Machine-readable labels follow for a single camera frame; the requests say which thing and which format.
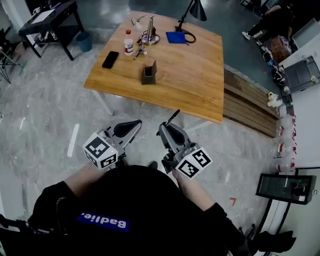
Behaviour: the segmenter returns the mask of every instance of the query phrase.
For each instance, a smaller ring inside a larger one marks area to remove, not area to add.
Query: black lamp shade
[[[205,10],[201,5],[200,0],[194,0],[194,4],[191,6],[190,13],[193,17],[200,21],[205,22],[207,20]]]

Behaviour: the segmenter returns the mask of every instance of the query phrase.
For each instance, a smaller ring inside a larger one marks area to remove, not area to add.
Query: white tape mark
[[[80,127],[80,125],[78,123],[76,123],[74,128],[73,128],[73,133],[72,133],[72,136],[71,136],[71,140],[70,140],[69,148],[68,148],[68,153],[67,153],[67,156],[70,157],[70,158],[72,157],[72,154],[74,152],[74,147],[75,147],[75,143],[76,143],[76,138],[77,138],[77,135],[78,135],[79,127]]]

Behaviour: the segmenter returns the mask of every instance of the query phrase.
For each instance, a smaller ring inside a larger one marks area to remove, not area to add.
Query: small brown box
[[[156,84],[157,63],[154,61],[152,66],[145,66],[141,74],[142,85],[155,85]]]

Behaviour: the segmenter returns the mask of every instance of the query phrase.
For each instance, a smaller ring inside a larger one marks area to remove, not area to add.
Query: trash can
[[[88,32],[82,32],[75,38],[75,40],[84,53],[89,52],[92,49],[92,42],[90,39],[90,34]]]

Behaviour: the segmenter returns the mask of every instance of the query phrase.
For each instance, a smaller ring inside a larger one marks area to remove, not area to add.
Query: concrete floor
[[[83,25],[94,34],[93,49],[87,53],[71,44],[75,56],[70,61],[61,47],[50,45],[41,59],[28,49],[9,76],[12,84],[0,81],[1,172],[14,173],[22,184],[24,215],[33,211],[41,191],[78,171],[88,161],[81,149],[86,139],[104,128],[114,118],[141,119],[142,129],[126,148],[127,162],[146,165],[161,162],[166,150],[155,136],[158,126],[174,112],[171,109],[123,97],[109,95],[116,109],[109,116],[93,93],[83,84],[106,41],[131,10],[166,15],[179,19],[188,0],[77,0]],[[248,30],[258,19],[237,0],[201,0],[208,21],[187,16],[186,21],[213,31],[223,38],[225,64],[256,80],[268,90],[275,85],[269,77],[259,48],[246,41],[241,31]],[[199,118],[180,113],[174,120],[186,127]],[[72,157],[67,156],[75,124],[79,124]],[[269,152],[273,141],[240,124],[223,119],[188,134],[204,147],[213,164],[197,177],[210,195],[225,209],[237,227],[244,230],[259,224],[267,200],[255,195],[260,173],[269,172]],[[230,198],[236,198],[235,205]]]
[[[84,27],[101,29],[117,28],[131,10],[168,16],[177,19],[178,24],[189,3],[190,0],[77,0]],[[225,64],[244,73],[267,90],[279,92],[259,47],[253,40],[247,41],[241,35],[259,19],[240,5],[239,0],[201,0],[201,3],[207,21],[200,21],[189,13],[186,22],[222,36]]]
[[[58,45],[50,45],[42,58],[28,49],[20,60],[27,61],[25,68],[21,71],[15,67],[10,73],[12,84],[0,82],[0,111],[4,114],[0,124],[0,171],[14,173],[21,180],[22,218],[30,216],[45,187],[64,180],[88,162],[81,146],[115,118],[132,117],[143,122],[138,136],[126,148],[130,165],[146,165],[151,160],[160,163],[166,152],[155,134],[173,110],[109,95],[116,110],[115,116],[109,116],[92,91],[84,89],[103,47],[94,44],[90,52],[81,53],[77,46],[70,45],[74,61]],[[180,113],[174,123],[187,127],[198,120]],[[75,124],[79,124],[79,131],[73,155],[68,157]],[[227,119],[188,135],[213,159],[197,179],[237,227],[246,230],[252,223],[259,224],[268,200],[255,192],[260,173],[269,171],[273,141]],[[236,198],[234,206],[230,198]]]

